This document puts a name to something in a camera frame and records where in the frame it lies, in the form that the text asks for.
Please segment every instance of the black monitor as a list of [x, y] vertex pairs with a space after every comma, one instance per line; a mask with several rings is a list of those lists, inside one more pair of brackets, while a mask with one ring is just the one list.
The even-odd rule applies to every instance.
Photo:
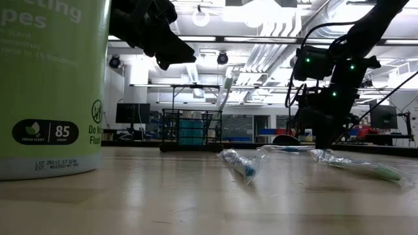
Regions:
[[116, 123], [147, 124], [150, 122], [150, 104], [118, 103]]
[[370, 113], [370, 121], [373, 128], [397, 129], [398, 118], [396, 108], [389, 105], [379, 105]]
[[370, 107], [373, 107], [378, 104], [378, 100], [374, 99], [372, 101], [369, 101], [368, 104], [370, 105]]

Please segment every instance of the clear plastic bag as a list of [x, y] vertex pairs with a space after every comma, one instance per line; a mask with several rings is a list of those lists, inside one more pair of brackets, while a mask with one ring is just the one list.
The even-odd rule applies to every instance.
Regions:
[[244, 177], [244, 183], [249, 184], [251, 180], [259, 173], [261, 164], [265, 160], [266, 155], [258, 151], [254, 157], [245, 157], [237, 153], [233, 149], [223, 150], [219, 154], [222, 161], [228, 162]]
[[274, 152], [286, 152], [286, 153], [299, 153], [314, 150], [315, 146], [271, 146], [265, 145], [258, 148], [259, 151], [265, 151], [267, 153]]
[[339, 157], [331, 150], [325, 149], [314, 149], [310, 151], [310, 154], [315, 162], [323, 165], [335, 166], [362, 174], [368, 174], [377, 178], [395, 182], [401, 186], [409, 187], [414, 185], [414, 182], [408, 175], [391, 166], [379, 163], [369, 163], [366, 161], [357, 161], [347, 157]]

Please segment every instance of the table surface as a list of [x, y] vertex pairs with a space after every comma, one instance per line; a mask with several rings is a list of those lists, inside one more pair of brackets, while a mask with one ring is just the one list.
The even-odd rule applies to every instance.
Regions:
[[[238, 150], [255, 155], [255, 150]], [[418, 178], [403, 157], [339, 153]], [[0, 182], [0, 234], [417, 234], [418, 190], [277, 153], [249, 184], [214, 153], [103, 148], [92, 172]]]

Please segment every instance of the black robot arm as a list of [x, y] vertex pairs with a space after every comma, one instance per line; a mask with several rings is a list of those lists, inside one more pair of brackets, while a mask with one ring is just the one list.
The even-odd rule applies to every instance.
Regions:
[[409, 0], [377, 0], [376, 5], [342, 36], [345, 58], [365, 57], [379, 42], [393, 18]]
[[299, 107], [296, 126], [313, 129], [316, 148], [329, 148], [344, 133], [344, 125], [358, 124], [350, 114], [355, 99], [359, 98], [358, 88], [367, 69], [381, 66], [375, 56], [364, 57], [407, 2], [377, 0], [375, 7], [356, 21], [346, 35], [336, 39], [328, 50], [305, 45], [297, 50], [298, 59], [293, 70], [296, 80], [323, 80], [331, 76], [328, 87], [305, 88], [296, 96]]
[[169, 0], [113, 0], [109, 34], [155, 56], [160, 68], [167, 70], [171, 64], [196, 61], [195, 51], [170, 30], [176, 20]]

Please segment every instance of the disinfecting wipes canister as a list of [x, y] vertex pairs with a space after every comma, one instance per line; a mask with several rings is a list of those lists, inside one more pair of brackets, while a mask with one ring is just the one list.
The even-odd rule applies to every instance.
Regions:
[[0, 1], [0, 180], [99, 166], [109, 8]]

